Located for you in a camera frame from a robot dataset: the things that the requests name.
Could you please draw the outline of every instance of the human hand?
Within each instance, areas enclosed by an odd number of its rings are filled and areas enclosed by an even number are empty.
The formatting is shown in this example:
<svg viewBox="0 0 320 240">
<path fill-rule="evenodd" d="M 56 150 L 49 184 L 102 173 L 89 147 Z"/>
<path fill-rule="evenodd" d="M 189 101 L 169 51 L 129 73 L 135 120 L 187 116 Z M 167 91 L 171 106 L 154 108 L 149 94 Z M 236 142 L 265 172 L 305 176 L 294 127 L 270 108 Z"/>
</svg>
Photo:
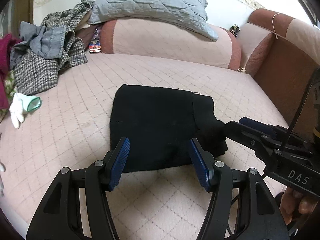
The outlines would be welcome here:
<svg viewBox="0 0 320 240">
<path fill-rule="evenodd" d="M 312 196 L 303 196 L 302 193 L 287 187 L 281 198 L 280 211 L 286 225 L 292 221 L 293 211 L 299 206 L 300 214 L 310 214 L 313 212 L 318 201 Z"/>
</svg>

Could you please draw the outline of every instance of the white lettering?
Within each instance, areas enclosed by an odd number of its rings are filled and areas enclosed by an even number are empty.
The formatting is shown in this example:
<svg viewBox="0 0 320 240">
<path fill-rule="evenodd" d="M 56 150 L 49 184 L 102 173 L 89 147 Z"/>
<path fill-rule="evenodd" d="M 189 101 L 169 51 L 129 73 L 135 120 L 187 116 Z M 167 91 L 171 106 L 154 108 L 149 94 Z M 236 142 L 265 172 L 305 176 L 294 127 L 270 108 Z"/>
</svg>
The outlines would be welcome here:
<svg viewBox="0 0 320 240">
<path fill-rule="evenodd" d="M 307 179 L 309 179 L 309 177 L 304 178 L 304 182 L 302 182 L 303 185 L 307 184 Z"/>
<path fill-rule="evenodd" d="M 300 182 L 301 175 L 302 175 L 302 174 L 300 174 L 295 180 L 298 180 L 298 182 Z"/>
<path fill-rule="evenodd" d="M 291 170 L 288 178 L 293 178 L 293 176 L 296 174 L 296 172 L 294 170 Z"/>
</svg>

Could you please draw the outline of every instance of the gray cloth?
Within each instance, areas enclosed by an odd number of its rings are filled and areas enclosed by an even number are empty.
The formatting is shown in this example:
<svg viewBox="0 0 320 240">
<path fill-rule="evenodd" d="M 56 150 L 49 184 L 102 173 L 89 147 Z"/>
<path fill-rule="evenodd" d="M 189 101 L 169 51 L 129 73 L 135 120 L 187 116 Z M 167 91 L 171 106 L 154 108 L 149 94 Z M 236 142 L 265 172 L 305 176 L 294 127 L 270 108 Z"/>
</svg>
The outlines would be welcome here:
<svg viewBox="0 0 320 240">
<path fill-rule="evenodd" d="M 27 22 L 20 24 L 22 42 L 12 47 L 10 54 L 10 69 L 12 70 L 30 48 L 38 56 L 45 59 L 62 57 L 66 27 L 59 26 L 46 31 L 46 26 L 36 26 Z"/>
<path fill-rule="evenodd" d="M 96 0 L 88 23 L 93 25 L 126 16 L 157 18 L 216 41 L 217 33 L 206 23 L 207 4 L 206 0 Z"/>
<path fill-rule="evenodd" d="M 41 25 L 45 26 L 46 32 L 57 27 L 65 28 L 62 56 L 44 59 L 27 49 L 14 68 L 18 92 L 33 95 L 53 88 L 58 83 L 59 73 L 88 62 L 83 41 L 76 37 L 74 29 L 93 5 L 94 1 L 83 0 L 73 9 L 51 13 L 44 18 Z"/>
</svg>

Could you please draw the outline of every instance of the pillow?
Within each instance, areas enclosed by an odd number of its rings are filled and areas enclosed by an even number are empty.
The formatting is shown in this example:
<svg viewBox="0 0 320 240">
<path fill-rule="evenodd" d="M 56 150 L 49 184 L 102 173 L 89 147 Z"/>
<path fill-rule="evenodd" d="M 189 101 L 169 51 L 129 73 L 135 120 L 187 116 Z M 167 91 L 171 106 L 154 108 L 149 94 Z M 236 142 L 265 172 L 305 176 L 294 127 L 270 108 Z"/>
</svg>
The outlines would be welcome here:
<svg viewBox="0 0 320 240">
<path fill-rule="evenodd" d="M 206 23 L 207 4 L 206 0 L 96 0 L 88 23 L 93 25 L 125 16 L 157 18 L 216 41 L 217 33 Z"/>
<path fill-rule="evenodd" d="M 101 29 L 101 52 L 170 58 L 238 70 L 241 59 L 238 41 L 230 32 L 210 27 L 219 35 L 216 42 L 156 19 L 114 19 Z"/>
<path fill-rule="evenodd" d="M 241 47 L 240 67 L 252 77 L 258 72 L 275 40 L 275 35 L 257 25 L 246 23 L 241 26 L 237 40 Z"/>
</svg>

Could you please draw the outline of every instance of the black garment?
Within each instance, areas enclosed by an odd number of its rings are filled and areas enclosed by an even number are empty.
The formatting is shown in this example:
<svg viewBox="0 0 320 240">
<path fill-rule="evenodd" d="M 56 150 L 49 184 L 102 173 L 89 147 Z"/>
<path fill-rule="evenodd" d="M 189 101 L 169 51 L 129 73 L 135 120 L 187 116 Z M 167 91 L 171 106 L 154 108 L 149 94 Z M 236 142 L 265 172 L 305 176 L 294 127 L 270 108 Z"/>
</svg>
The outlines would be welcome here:
<svg viewBox="0 0 320 240">
<path fill-rule="evenodd" d="M 114 149 L 122 136 L 130 140 L 124 172 L 158 170 L 191 164 L 187 140 L 197 137 L 217 157 L 227 150 L 224 123 L 213 114 L 211 97 L 190 91 L 122 85 L 110 119 Z"/>
</svg>

